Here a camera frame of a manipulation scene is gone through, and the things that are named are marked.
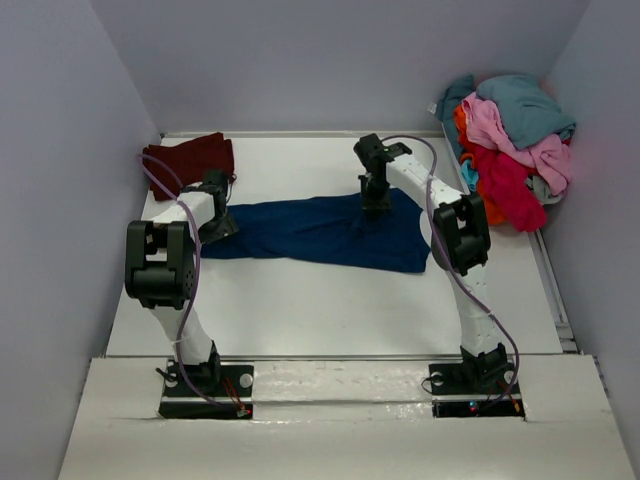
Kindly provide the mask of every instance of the pink cloth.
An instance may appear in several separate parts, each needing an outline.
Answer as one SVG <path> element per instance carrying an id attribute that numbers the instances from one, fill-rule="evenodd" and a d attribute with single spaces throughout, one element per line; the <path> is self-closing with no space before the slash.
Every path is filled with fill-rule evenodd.
<path id="1" fill-rule="evenodd" d="M 555 133 L 524 150 L 517 150 L 504 131 L 498 106 L 491 100 L 477 98 L 475 92 L 462 101 L 467 117 L 467 138 L 490 150 L 500 150 L 518 163 L 535 168 L 551 193 L 562 193 L 571 181 L 571 151 Z"/>

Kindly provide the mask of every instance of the gray wall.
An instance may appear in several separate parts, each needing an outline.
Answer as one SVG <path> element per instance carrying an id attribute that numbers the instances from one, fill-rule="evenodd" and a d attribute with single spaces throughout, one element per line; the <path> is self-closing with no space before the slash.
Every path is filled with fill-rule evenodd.
<path id="1" fill-rule="evenodd" d="M 0 6 L 0 478 L 54 479 L 156 129 L 86 0 Z"/>
<path id="2" fill-rule="evenodd" d="M 161 131 L 425 130 L 454 77 L 547 74 L 588 0 L 92 0 Z"/>
<path id="3" fill-rule="evenodd" d="M 578 119 L 575 179 L 544 238 L 579 345 L 599 357 L 640 473 L 640 2 L 594 0 L 551 82 Z"/>

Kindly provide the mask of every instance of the white table surface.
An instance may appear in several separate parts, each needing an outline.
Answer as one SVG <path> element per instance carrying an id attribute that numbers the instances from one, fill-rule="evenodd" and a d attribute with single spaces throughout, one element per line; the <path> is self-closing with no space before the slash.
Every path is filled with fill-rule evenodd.
<path id="1" fill-rule="evenodd" d="M 432 418 L 416 361 L 256 362 L 254 420 L 164 420 L 165 362 L 92 362 L 61 480 L 634 478 L 591 357 L 523 356 L 527 421 Z"/>
<path id="2" fill-rule="evenodd" d="M 459 187 L 445 140 L 430 140 L 439 156 L 436 174 Z M 238 181 L 230 203 L 358 192 L 363 169 L 353 153 L 356 141 L 233 138 Z M 429 161 L 426 147 L 405 143 Z M 143 218 L 165 208 L 149 193 Z M 493 228 L 491 240 L 487 285 L 494 311 L 522 353 L 560 353 L 528 235 Z M 291 259 L 204 260 L 196 308 L 223 356 L 457 355 L 460 348 L 453 292 L 432 256 L 422 275 Z M 157 320 L 123 290 L 107 355 L 171 353 Z"/>

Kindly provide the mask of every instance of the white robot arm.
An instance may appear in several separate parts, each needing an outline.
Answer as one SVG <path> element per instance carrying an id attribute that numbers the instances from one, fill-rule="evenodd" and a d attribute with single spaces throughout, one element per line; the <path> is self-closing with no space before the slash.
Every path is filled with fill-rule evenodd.
<path id="1" fill-rule="evenodd" d="M 432 176 L 432 169 L 420 163 L 402 143 L 384 145 L 372 134 L 360 138 L 354 151 L 367 172 L 360 176 L 365 211 L 377 215 L 390 210 L 388 189 L 394 186 L 422 208 L 422 215 L 430 217 L 428 223 L 435 229 L 423 230 L 422 234 L 455 294 L 463 361 L 430 367 L 432 377 L 434 371 L 439 375 L 446 372 L 439 382 L 434 384 L 432 379 L 434 393 L 435 387 L 442 387 L 438 390 L 443 395 L 500 391 L 499 382 L 514 368 L 508 362 L 494 319 L 478 303 L 488 305 L 485 264 L 491 245 L 482 199 L 475 193 L 465 195 Z M 439 243 L 446 252 L 439 250 Z"/>
<path id="2" fill-rule="evenodd" d="M 167 210 L 147 221 L 134 221 L 127 229 L 125 289 L 158 319 L 174 347 L 180 344 L 186 371 L 200 383 L 220 381 L 220 355 L 191 308 L 179 337 L 180 325 L 195 287 L 193 256 L 197 245 L 210 243 L 237 231 L 227 211 L 229 182 L 219 170 L 207 172 L 204 182 L 182 189 Z M 190 210 L 196 231 L 189 228 Z M 193 235 L 198 235 L 194 242 Z"/>

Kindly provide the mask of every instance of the clothing pile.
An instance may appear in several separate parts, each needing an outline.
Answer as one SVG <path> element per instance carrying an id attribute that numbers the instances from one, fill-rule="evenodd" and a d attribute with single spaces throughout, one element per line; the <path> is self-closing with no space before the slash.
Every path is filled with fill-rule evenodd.
<path id="1" fill-rule="evenodd" d="M 571 181 L 573 117 L 530 75 L 503 75 L 478 85 L 472 75 L 445 91 L 443 123 L 469 190 L 482 197 L 490 225 L 532 232 L 547 221 L 543 205 L 560 201 Z"/>

